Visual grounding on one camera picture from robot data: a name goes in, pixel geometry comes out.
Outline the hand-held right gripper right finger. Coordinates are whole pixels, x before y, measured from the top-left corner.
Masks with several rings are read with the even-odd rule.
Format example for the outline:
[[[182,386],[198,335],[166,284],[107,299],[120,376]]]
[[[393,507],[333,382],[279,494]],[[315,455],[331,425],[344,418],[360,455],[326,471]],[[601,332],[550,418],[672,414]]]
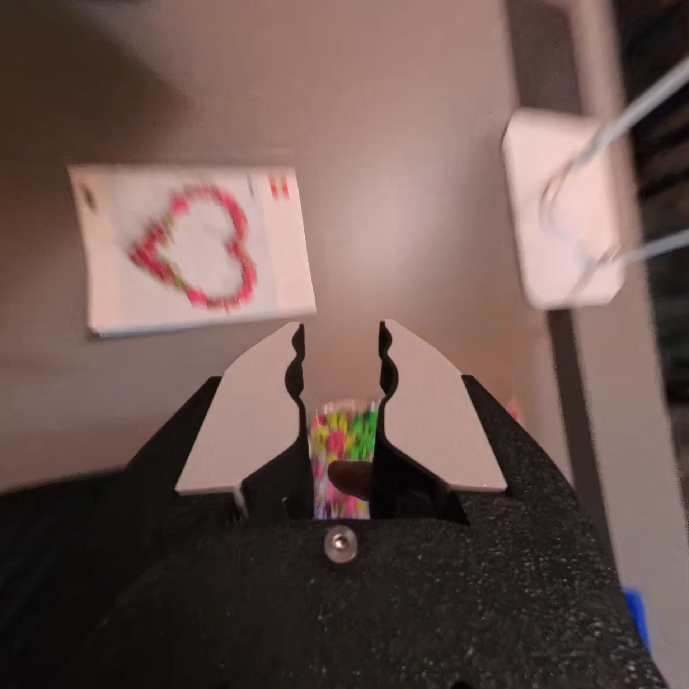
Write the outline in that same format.
[[[461,494],[508,485],[460,370],[392,319],[380,321],[378,355],[371,518],[469,525]]]

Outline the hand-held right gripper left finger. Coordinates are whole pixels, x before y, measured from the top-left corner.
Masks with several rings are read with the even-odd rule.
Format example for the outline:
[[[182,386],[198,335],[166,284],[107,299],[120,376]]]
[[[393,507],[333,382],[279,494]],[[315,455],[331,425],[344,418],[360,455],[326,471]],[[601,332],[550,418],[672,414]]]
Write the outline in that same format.
[[[177,480],[178,495],[229,494],[246,520],[313,518],[304,359],[305,328],[290,322],[230,364]]]

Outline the clear bag of colourful pieces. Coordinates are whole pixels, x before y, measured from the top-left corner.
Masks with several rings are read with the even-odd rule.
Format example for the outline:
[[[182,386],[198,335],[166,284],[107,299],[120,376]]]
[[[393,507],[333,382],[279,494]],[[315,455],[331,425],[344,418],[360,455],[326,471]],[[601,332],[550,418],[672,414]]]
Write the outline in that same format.
[[[309,458],[314,483],[314,519],[369,519],[365,500],[336,488],[328,477],[335,461],[372,463],[378,400],[341,400],[316,409],[309,427]]]

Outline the white instruction booklet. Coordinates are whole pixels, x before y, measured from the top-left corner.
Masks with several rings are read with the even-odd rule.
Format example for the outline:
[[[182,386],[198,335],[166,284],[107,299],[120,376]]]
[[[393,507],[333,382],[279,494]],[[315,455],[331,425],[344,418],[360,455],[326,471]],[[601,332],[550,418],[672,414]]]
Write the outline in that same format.
[[[69,165],[103,337],[316,313],[295,168]]]

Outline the person's right hand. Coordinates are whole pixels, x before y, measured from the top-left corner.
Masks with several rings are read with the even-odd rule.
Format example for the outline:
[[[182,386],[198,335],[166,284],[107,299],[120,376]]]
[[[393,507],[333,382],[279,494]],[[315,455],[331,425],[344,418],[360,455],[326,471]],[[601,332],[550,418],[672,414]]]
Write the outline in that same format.
[[[366,461],[333,461],[328,466],[328,479],[340,493],[368,502],[374,465]]]

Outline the blue plastic bin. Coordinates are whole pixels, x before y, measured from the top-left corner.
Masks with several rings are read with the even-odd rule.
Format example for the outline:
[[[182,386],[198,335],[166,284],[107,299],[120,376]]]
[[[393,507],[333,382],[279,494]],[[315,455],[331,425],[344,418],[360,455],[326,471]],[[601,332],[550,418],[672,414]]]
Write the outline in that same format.
[[[625,598],[625,603],[631,614],[634,627],[636,628],[637,633],[642,640],[643,646],[648,653],[651,653],[646,606],[642,592],[629,587],[624,587],[622,592]]]

